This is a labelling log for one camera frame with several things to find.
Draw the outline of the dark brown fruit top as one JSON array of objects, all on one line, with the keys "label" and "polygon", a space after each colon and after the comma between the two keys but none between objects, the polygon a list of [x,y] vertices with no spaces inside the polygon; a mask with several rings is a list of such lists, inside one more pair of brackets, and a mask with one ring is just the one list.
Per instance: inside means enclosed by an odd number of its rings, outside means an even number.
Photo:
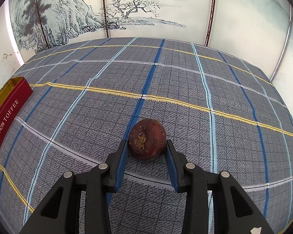
[{"label": "dark brown fruit top", "polygon": [[161,157],[166,148],[166,131],[156,119],[142,119],[130,131],[128,148],[140,161],[152,161]]}]

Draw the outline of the plaid grey tablecloth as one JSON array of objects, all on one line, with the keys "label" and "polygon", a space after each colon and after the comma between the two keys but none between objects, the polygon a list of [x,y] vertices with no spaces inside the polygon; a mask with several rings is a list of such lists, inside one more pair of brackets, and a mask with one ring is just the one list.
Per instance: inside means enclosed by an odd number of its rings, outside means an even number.
[{"label": "plaid grey tablecloth", "polygon": [[275,233],[293,222],[293,119],[260,68],[193,43],[125,37],[42,51],[16,76],[33,93],[0,148],[8,233],[66,170],[102,163],[144,118],[190,162],[230,172]]}]

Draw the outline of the red gold toffee tin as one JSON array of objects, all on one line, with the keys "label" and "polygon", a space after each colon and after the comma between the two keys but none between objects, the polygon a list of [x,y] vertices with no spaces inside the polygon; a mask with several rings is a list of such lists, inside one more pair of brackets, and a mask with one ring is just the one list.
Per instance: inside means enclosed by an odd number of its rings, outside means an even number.
[{"label": "red gold toffee tin", "polygon": [[0,147],[10,125],[33,93],[25,77],[9,79],[0,90]]}]

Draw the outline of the painted folding screen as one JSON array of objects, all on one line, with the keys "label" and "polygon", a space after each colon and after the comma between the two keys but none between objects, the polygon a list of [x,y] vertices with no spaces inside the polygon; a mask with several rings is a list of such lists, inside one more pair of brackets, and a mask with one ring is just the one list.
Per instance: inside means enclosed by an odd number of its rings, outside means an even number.
[{"label": "painted folding screen", "polygon": [[287,0],[9,0],[24,59],[87,38],[164,37],[260,67],[293,116],[293,7]]}]

